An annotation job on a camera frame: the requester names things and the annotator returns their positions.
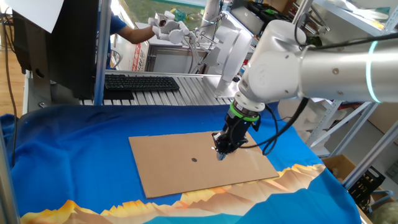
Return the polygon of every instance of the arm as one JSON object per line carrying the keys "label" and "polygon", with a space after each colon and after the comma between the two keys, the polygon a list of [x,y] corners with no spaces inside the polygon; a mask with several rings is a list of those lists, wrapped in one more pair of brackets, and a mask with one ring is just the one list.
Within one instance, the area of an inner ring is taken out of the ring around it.
{"label": "arm", "polygon": [[121,37],[130,41],[132,44],[144,42],[155,35],[155,33],[152,31],[152,26],[146,27],[144,29],[132,29],[129,26],[125,26],[117,33]]}

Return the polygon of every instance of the blue cloth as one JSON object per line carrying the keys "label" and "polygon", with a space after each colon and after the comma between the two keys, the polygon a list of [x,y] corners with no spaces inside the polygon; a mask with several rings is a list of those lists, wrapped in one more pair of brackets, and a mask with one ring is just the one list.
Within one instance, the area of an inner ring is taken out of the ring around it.
{"label": "blue cloth", "polygon": [[14,134],[14,115],[5,114],[0,116],[0,124],[1,124],[2,133],[4,135],[4,143],[7,146],[8,142],[10,141],[10,138]]}
{"label": "blue cloth", "polygon": [[[19,121],[16,165],[11,171],[19,212],[58,209],[68,199],[96,213],[136,200],[172,205],[181,194],[145,197],[128,137],[217,131],[227,110],[227,105],[54,106],[29,113]],[[249,132],[256,142],[275,134],[270,114],[263,113],[259,132]],[[11,151],[8,144],[10,160]],[[278,139],[268,158],[277,171],[322,163],[294,128]],[[328,170],[308,189],[273,195],[240,218],[218,215],[195,222],[292,223],[292,217],[299,223],[305,218],[305,223],[360,223],[353,199]],[[178,217],[165,219],[186,223]]]}

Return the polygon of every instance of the blue sleeve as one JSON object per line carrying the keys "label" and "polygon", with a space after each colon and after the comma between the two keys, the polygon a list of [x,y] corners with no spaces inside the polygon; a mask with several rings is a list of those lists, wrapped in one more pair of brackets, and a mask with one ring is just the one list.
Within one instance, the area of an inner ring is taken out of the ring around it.
{"label": "blue sleeve", "polygon": [[112,16],[111,16],[111,30],[110,33],[115,34],[117,32],[119,32],[121,29],[123,29],[125,26],[127,26],[127,24],[125,22],[123,22],[121,19],[119,19],[119,17],[115,16],[112,12]]}

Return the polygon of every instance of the person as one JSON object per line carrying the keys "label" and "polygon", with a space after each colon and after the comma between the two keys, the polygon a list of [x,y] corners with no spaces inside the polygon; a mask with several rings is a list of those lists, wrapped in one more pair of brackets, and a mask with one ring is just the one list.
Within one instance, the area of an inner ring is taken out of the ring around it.
{"label": "person", "polygon": [[[149,40],[155,35],[152,31],[152,26],[146,27],[144,29],[132,29],[127,26],[118,16],[115,16],[112,12],[111,15],[111,29],[109,31],[110,35],[118,34],[125,38],[132,44],[139,44],[146,40]],[[111,69],[111,41],[108,44],[108,54],[106,58],[106,69]]]}

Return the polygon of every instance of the cardboard sheet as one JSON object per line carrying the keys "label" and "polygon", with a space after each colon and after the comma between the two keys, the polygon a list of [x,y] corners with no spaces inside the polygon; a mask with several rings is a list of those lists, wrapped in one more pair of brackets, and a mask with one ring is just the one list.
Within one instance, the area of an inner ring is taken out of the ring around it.
{"label": "cardboard sheet", "polygon": [[[247,133],[250,145],[255,144]],[[130,137],[147,198],[278,177],[261,150],[238,149],[223,161],[211,132]]]}

